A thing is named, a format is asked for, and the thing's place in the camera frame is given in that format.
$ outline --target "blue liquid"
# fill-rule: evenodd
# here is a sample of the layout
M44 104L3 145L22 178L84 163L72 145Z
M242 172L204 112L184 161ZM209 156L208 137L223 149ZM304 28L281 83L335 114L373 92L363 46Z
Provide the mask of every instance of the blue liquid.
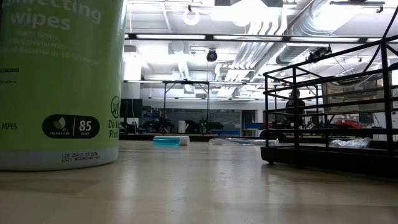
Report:
M180 137L178 136L155 136L155 146L180 146Z

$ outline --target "disinfecting wipes container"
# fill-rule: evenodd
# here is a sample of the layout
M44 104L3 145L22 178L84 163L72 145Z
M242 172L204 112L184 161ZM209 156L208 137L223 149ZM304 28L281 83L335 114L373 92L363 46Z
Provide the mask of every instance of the disinfecting wipes container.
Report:
M0 170L96 166L118 156L123 0L4 0Z

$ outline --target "ceiling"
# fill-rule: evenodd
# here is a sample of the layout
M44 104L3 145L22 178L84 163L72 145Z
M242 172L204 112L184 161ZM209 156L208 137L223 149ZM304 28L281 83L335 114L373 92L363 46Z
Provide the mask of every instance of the ceiling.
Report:
M199 22L190 26L183 21L183 13L187 10L187 2L151 2L149 1L128 1L127 7L127 20L126 20L126 32L132 33L173 33L173 34L247 34L249 32L250 25L240 27L235 25L231 21L214 21L212 19L212 13L215 12L217 7L214 7L215 2L212 1L194 1L192 10L198 11L200 15ZM286 7L287 24L291 26L294 24L295 17L306 8L311 0L296 0L296 6ZM338 36L366 36L366 37L380 37L383 35L393 13L395 7L384 7L381 13L376 13L378 7L361 7L358 12L346 21L342 26L331 35ZM398 35L398 21L393 23L389 35ZM168 80L170 75L178 73L180 60L175 54L169 54L169 43L172 41L159 41L159 40L129 40L125 41L126 45L135 45L141 56L142 65L142 77L146 80ZM207 42L207 41L189 41L189 54L186 56L187 67L190 71L200 72L202 71L204 76L201 80L208 81L220 81L220 80L209 80L212 77L216 77L215 69L219 63L231 64L238 53L242 49L242 43L240 42ZM354 47L352 44L332 44L330 47L333 52L348 49ZM209 49L215 49L218 54L216 62L208 62L206 59ZM305 57L308 56L308 48L306 52L303 52L295 58L294 62L304 61ZM359 71L366 66L366 62L369 61L370 57L376 48L370 48L361 52L354 52L349 55L342 57L331 58L326 62L320 62L313 65L306 66L306 69L311 72L318 73L321 76L339 75L348 71ZM253 57L253 52L248 53L248 57ZM395 60L395 55L390 54L391 59ZM378 66L380 60L376 59L374 66ZM261 73L267 70L273 70L280 68L281 65L266 62L256 65L257 72L248 72L247 77L252 79L252 82L261 82L257 79L261 78ZM221 70L222 73L227 73L228 69ZM142 88L149 87L148 84L141 85Z

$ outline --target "light wood surface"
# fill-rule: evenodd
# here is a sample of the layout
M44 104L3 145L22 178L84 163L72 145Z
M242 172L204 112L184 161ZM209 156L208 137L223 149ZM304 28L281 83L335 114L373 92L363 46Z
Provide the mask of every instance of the light wood surface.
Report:
M396 182L270 166L254 146L122 141L119 159L105 166L0 172L0 224L397 221Z

